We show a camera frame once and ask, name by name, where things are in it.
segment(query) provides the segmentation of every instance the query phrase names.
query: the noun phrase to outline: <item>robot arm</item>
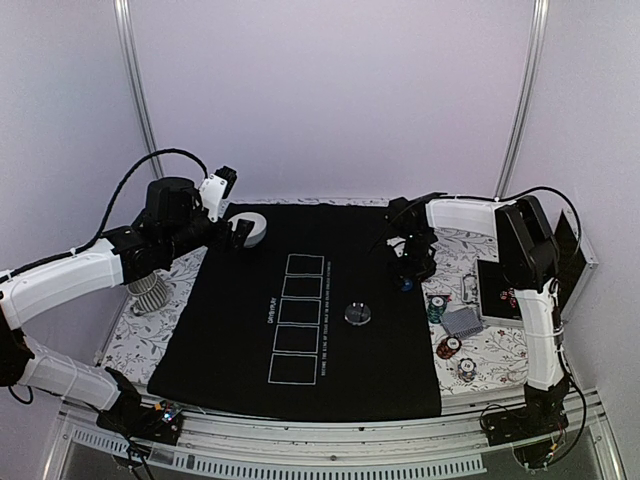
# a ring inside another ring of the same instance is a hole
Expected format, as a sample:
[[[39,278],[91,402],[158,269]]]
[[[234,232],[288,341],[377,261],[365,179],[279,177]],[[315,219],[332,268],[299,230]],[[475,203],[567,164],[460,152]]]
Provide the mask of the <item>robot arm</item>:
[[[253,227],[241,221],[235,231],[219,219],[219,207],[235,182],[227,167],[196,189],[184,178],[149,185],[147,203],[131,226],[105,232],[91,248],[46,263],[0,283],[0,386],[39,388],[63,398],[111,411],[107,423],[127,427],[139,417],[140,397],[119,372],[83,365],[24,335],[21,327],[36,315],[102,288],[135,282],[201,246],[221,250],[244,244]]]
[[[389,204],[390,222],[405,237],[403,256],[390,264],[400,288],[422,282],[436,270],[434,228],[489,235],[498,243],[502,273],[514,288],[522,312],[529,371],[526,406],[520,412],[483,419],[492,444],[516,441],[566,427],[562,399],[569,389],[560,364],[563,328],[557,302],[558,245],[542,207],[533,196],[509,202],[431,194],[421,201]]]

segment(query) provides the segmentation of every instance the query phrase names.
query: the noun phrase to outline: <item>metal pole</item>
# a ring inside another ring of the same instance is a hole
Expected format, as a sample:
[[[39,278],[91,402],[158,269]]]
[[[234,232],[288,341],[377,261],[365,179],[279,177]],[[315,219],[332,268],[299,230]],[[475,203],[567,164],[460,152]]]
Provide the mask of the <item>metal pole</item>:
[[[529,36],[529,52],[527,55],[524,78],[522,80],[520,100],[518,101],[516,118],[511,130],[511,138],[509,138],[509,146],[507,147],[507,153],[505,155],[504,163],[502,164],[500,178],[494,195],[497,198],[502,198],[507,194],[516,160],[518,158],[518,152],[520,151],[520,143],[522,141],[522,133],[524,131],[527,114],[529,112],[533,85],[535,83],[538,64],[540,63],[540,57],[542,55],[542,45],[544,44],[544,32],[547,26],[548,10],[549,0],[535,0],[533,20],[531,22],[531,33]]]
[[[124,65],[129,77],[129,85],[138,116],[138,123],[142,130],[145,147],[149,153],[155,152],[156,146],[153,129],[151,128],[151,118],[147,109],[147,101],[142,88],[142,79],[140,76],[140,66],[138,64],[138,56],[136,54],[136,45],[133,38],[133,27],[131,25],[131,14],[129,11],[129,0],[114,0],[116,10],[116,23],[118,25],[118,35],[120,37],[120,47],[122,48],[122,57]],[[164,177],[162,163],[158,157],[151,159],[151,171],[153,176],[158,179]]]

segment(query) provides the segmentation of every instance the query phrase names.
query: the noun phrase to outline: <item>poker chip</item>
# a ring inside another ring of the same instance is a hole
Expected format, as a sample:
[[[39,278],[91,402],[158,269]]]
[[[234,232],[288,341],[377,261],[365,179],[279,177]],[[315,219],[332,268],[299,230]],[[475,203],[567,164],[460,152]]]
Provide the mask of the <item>poker chip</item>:
[[[429,295],[429,305],[427,306],[427,319],[429,323],[442,323],[442,314],[447,309],[448,295]]]
[[[463,358],[460,360],[460,363],[458,364],[458,378],[460,378],[460,380],[469,383],[476,378],[477,373],[476,362],[470,358]]]
[[[436,355],[443,360],[449,360],[453,357],[462,347],[460,340],[456,337],[447,337],[440,342],[438,348],[436,348]]]

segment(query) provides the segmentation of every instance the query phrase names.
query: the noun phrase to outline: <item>black mat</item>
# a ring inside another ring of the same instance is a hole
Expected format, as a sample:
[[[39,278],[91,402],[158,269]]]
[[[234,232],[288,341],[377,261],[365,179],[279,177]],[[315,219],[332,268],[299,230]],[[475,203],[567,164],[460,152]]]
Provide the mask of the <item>black mat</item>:
[[[148,385],[178,402],[299,421],[440,415],[422,292],[395,291],[384,209],[231,205],[268,221],[256,248],[208,252]],[[352,302],[372,312],[344,319]]]

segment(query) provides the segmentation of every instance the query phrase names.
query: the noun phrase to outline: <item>floral tablecloth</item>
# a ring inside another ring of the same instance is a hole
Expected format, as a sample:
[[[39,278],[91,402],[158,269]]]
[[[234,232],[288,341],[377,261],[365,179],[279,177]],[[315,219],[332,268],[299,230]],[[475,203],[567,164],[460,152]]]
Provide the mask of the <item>floral tablecloth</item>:
[[[287,199],[258,200],[252,203],[330,203],[335,205],[386,205],[384,199],[321,200]],[[497,255],[495,239],[458,230],[437,230],[436,274],[422,284],[427,295],[449,295],[448,308],[462,305],[462,277],[474,273],[476,258],[491,259]],[[200,263],[206,253],[198,249],[174,262],[171,272],[160,276],[168,286],[167,305],[152,313],[135,316],[130,298],[120,316],[102,365],[124,373],[135,384],[146,385],[156,365],[164,355],[180,314],[187,304]],[[527,375],[527,351],[522,330],[486,327],[481,333],[462,341],[462,347],[451,359],[442,360],[435,350],[447,334],[441,325],[430,325],[436,371],[443,396],[465,392],[487,391],[524,383]],[[477,374],[470,382],[458,377],[462,358],[477,365]]]

